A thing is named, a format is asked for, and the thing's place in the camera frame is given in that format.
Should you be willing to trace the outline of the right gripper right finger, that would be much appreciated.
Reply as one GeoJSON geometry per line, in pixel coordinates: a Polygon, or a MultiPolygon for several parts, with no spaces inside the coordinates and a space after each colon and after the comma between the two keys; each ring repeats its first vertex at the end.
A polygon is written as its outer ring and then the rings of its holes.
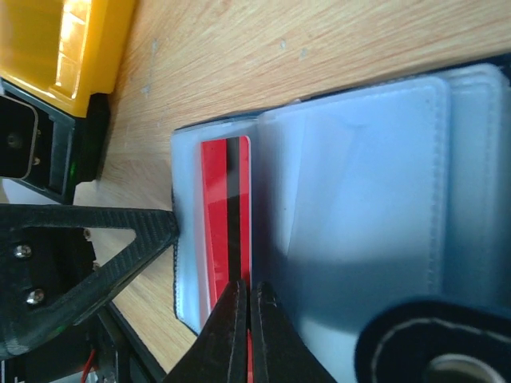
{"type": "Polygon", "coordinates": [[[252,366],[255,382],[333,382],[287,318],[270,283],[251,292],[252,366]]]}

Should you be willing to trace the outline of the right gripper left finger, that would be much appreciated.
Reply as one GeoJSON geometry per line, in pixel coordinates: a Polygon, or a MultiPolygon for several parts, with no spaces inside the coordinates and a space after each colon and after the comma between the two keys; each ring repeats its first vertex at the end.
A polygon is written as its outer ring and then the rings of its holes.
{"type": "Polygon", "coordinates": [[[248,380],[248,289],[229,282],[204,328],[164,382],[245,382],[248,380]]]}

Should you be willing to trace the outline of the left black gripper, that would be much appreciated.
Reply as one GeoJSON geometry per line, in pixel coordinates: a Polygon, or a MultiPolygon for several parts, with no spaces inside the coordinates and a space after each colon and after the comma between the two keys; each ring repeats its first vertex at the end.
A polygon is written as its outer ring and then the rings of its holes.
{"type": "Polygon", "coordinates": [[[178,236],[170,211],[2,204],[2,357],[36,349],[95,314],[178,236]],[[132,230],[135,239],[95,269],[89,228],[132,230]]]}

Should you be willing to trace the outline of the red black stripe card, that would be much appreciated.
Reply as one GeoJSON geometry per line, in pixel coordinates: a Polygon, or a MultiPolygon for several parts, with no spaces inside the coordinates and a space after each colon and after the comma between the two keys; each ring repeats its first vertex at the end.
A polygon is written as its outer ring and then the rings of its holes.
{"type": "Polygon", "coordinates": [[[251,153],[247,136],[200,144],[208,297],[232,279],[252,283],[251,153]]]}

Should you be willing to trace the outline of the navy blue card holder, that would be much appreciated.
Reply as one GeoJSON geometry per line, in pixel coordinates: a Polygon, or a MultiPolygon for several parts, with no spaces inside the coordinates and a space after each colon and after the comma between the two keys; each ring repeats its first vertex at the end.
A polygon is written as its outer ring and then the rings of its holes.
{"type": "Polygon", "coordinates": [[[251,153],[250,382],[261,282],[334,381],[509,381],[508,54],[178,128],[174,310],[197,337],[214,308],[200,144],[235,136],[251,153]]]}

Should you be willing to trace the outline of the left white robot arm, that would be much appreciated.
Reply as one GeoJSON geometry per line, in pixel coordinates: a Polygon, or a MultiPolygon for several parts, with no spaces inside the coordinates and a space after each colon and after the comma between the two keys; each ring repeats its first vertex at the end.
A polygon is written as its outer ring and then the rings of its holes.
{"type": "Polygon", "coordinates": [[[1,357],[37,349],[94,315],[176,243],[166,210],[81,207],[100,164],[109,106],[76,117],[2,81],[1,175],[50,199],[1,206],[1,357]]]}

